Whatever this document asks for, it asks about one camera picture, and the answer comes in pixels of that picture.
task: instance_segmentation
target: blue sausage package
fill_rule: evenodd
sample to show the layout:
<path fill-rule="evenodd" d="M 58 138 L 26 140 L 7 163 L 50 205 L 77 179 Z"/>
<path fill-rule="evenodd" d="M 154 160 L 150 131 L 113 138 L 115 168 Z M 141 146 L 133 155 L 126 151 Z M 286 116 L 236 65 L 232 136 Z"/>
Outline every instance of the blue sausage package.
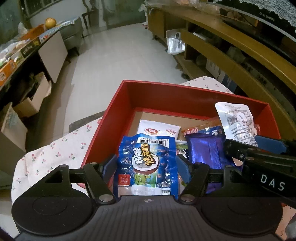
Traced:
<path fill-rule="evenodd" d="M 117 197 L 174 195 L 178 198 L 175 138 L 124 136 L 119 146 L 113 193 Z"/>

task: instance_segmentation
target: tiled floor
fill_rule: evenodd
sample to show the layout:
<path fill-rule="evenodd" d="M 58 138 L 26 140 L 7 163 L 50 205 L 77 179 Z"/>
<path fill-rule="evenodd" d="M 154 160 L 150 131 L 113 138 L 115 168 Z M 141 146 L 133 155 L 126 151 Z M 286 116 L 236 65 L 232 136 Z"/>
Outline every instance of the tiled floor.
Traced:
<path fill-rule="evenodd" d="M 141 24 L 99 32 L 83 39 L 80 56 L 65 63 L 39 113 L 38 147 L 68 133 L 69 124 L 105 110 L 121 81 L 185 82 L 176 61 Z M 10 194 L 0 192 L 0 226 L 18 234 Z"/>

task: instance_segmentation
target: orange basket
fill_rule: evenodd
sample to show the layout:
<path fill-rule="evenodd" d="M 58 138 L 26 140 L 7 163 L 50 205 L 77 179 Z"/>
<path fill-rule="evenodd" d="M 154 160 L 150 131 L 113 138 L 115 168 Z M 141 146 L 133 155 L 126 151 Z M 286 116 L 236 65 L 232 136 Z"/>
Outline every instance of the orange basket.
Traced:
<path fill-rule="evenodd" d="M 20 38 L 20 40 L 27 40 L 27 39 L 33 40 L 34 38 L 36 38 L 40 34 L 43 34 L 44 32 L 45 32 L 44 24 L 41 24 L 41 25 L 38 25 L 36 28 L 30 29 L 27 34 L 23 35 Z"/>

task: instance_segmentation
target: white container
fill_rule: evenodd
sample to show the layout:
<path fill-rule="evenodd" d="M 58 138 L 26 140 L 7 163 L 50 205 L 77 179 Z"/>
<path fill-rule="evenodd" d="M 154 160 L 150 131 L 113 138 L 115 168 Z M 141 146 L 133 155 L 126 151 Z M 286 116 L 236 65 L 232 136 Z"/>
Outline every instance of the white container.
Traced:
<path fill-rule="evenodd" d="M 1 111 L 0 125 L 1 132 L 17 147 L 26 152 L 26 135 L 28 129 L 13 110 L 12 102 L 8 103 Z"/>
<path fill-rule="evenodd" d="M 14 107 L 15 112 L 19 115 L 19 117 L 30 117 L 39 112 L 43 99 L 48 96 L 49 91 L 49 82 L 47 81 L 43 72 L 40 72 L 38 75 L 35 75 L 39 86 L 32 97 L 24 99 L 21 103 Z"/>

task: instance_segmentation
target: snack package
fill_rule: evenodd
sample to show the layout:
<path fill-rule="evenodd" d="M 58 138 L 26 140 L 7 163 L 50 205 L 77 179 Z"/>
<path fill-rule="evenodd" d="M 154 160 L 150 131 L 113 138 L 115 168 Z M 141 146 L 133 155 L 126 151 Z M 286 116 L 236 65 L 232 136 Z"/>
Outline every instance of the snack package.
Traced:
<path fill-rule="evenodd" d="M 189 160 L 187 141 L 176 140 L 176 155 L 182 154 L 187 160 Z"/>
<path fill-rule="evenodd" d="M 233 165 L 223 152 L 225 136 L 212 136 L 203 133 L 186 135 L 189 161 L 202 162 L 214 169 L 223 169 L 225 165 Z"/>
<path fill-rule="evenodd" d="M 211 134 L 212 136 L 224 134 L 222 124 L 218 116 L 207 119 L 203 124 L 182 130 L 181 132 L 183 133 L 184 137 L 193 133 L 205 133 Z"/>
<path fill-rule="evenodd" d="M 179 180 L 179 190 L 178 190 L 178 195 L 180 195 L 183 190 L 185 189 L 185 187 L 187 186 L 187 184 L 182 180 L 181 176 L 178 173 L 178 180 Z"/>
<path fill-rule="evenodd" d="M 113 193 L 117 197 L 174 195 L 177 199 L 175 139 L 145 134 L 124 136 L 119 146 Z"/>
<path fill-rule="evenodd" d="M 254 138 L 254 119 L 248 106 L 218 102 L 215 107 L 227 139 L 258 146 Z"/>
<path fill-rule="evenodd" d="M 143 133 L 150 136 L 170 136 L 175 140 L 178 137 L 180 127 L 150 120 L 140 120 L 137 134 Z"/>

